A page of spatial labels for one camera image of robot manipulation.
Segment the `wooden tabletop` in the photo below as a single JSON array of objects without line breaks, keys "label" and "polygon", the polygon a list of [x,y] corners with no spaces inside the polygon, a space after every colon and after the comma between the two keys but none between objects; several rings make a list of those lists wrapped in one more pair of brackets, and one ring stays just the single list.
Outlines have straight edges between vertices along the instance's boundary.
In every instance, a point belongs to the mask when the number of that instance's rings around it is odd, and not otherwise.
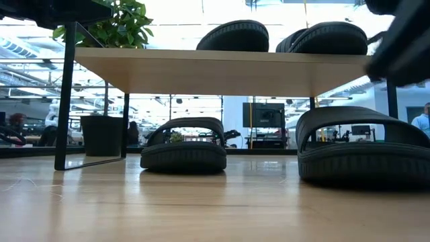
[{"label": "wooden tabletop", "polygon": [[[163,175],[140,157],[66,172],[0,160],[0,241],[425,241],[428,192],[321,188],[296,157],[228,156],[225,173]],[[92,162],[68,155],[67,162]]]},{"label": "wooden tabletop", "polygon": [[369,57],[77,48],[75,60],[126,93],[313,97],[365,75]]}]

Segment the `light wood floor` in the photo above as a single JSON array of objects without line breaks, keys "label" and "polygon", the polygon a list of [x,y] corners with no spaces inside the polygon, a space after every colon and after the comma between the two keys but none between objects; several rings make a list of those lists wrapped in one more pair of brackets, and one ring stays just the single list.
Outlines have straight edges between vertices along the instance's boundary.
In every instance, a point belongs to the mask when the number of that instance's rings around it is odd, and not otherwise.
[{"label": "light wood floor", "polygon": [[66,172],[0,160],[0,241],[429,241],[429,227],[430,194],[314,187],[295,157],[230,156],[211,176],[147,173],[136,155]]}]

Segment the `plant pot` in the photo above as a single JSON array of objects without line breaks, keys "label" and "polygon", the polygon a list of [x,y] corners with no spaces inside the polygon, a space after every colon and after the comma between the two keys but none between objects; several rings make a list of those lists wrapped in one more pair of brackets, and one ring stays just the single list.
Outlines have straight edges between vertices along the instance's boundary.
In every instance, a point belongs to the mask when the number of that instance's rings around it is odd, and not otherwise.
[{"label": "plant pot", "polygon": [[87,156],[113,157],[120,155],[122,118],[83,116],[81,125]]}]

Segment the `wooden shelf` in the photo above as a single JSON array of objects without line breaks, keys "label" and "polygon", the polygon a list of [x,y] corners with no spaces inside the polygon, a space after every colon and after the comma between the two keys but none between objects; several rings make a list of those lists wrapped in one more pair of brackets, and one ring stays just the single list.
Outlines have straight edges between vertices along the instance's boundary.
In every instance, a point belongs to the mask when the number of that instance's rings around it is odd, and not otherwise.
[{"label": "wooden shelf", "polygon": [[312,97],[365,75],[369,57],[77,48],[75,59],[126,93]]}]

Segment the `green leaves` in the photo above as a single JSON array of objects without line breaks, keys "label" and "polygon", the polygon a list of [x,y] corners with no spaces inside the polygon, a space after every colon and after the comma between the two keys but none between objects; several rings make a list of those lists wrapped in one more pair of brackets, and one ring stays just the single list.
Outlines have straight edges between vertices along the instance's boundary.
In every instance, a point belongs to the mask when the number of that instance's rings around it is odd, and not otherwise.
[{"label": "green leaves", "polygon": [[[112,6],[114,16],[111,19],[88,26],[89,33],[107,48],[143,48],[148,44],[148,35],[153,32],[145,26],[153,19],[146,17],[146,5],[138,0],[94,0]],[[65,28],[61,26],[53,31],[54,39],[65,39]],[[91,47],[92,42],[77,33],[77,46]]]}]

